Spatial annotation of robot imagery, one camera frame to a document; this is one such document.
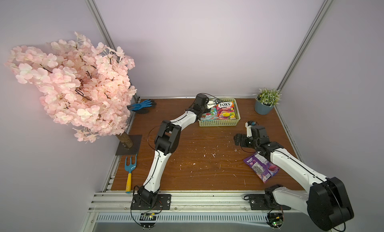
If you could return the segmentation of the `teal Fox's candy bag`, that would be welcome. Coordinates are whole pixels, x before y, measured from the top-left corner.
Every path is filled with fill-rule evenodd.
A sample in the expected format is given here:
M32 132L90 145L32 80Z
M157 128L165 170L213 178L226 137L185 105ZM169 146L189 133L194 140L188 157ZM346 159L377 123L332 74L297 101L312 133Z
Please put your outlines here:
M214 120L218 120L218 119L219 119L219 116L218 116L218 112L217 112L216 106L211 107L200 118L201 121L214 121Z

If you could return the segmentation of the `yellow pink Fox's candy bag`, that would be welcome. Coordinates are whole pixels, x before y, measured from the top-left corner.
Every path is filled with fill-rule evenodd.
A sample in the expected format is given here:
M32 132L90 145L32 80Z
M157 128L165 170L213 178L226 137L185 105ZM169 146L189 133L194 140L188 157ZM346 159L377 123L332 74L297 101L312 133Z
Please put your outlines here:
M235 120L236 111L235 103L232 101L221 102L216 105L217 115L219 120Z

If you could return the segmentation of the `purple candy bag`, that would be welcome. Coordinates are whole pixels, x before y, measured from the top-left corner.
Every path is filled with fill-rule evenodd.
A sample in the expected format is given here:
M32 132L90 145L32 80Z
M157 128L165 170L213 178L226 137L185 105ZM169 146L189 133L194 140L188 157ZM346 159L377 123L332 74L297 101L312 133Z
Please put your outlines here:
M259 153L254 153L253 155L243 159L243 162L257 174L263 183L266 183L280 170L278 166L269 162Z

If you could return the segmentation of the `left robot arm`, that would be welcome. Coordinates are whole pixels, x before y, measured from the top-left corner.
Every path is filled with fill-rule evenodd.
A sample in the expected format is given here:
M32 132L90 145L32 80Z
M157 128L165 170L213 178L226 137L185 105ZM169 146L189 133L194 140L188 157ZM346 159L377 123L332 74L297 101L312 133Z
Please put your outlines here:
M181 116L174 120L162 121L155 138L153 163L145 182L138 189L138 203L144 203L150 208L155 207L163 172L170 156L179 145L182 130L198 121L208 111L209 100L206 94L199 93Z

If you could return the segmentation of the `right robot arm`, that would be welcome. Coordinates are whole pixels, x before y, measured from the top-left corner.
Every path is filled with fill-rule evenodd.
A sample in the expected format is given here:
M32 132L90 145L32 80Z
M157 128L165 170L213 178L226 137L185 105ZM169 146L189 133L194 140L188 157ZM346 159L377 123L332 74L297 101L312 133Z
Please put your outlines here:
M246 134L236 134L236 146L250 148L278 168L284 170L304 189L303 192L290 190L282 185L265 189L264 203L270 211L284 206L308 215L323 231L345 225L355 214L344 183L316 172L299 161L282 145L270 141L265 127L254 121L246 123Z

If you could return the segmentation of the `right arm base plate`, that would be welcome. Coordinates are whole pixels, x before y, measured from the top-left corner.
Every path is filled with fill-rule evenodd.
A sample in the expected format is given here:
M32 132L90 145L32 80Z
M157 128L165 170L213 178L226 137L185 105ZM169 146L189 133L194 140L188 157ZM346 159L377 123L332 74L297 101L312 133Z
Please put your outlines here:
M272 194L248 194L243 196L248 201L251 210L291 210L291 207L280 205Z

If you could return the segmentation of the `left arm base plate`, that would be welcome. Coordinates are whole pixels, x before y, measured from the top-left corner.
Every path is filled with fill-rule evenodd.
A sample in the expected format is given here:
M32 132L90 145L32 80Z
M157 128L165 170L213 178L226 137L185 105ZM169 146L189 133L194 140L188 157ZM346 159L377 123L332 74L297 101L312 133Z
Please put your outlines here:
M131 204L131 210L170 210L172 201L171 194L157 194L151 198L145 198L143 195L134 195Z

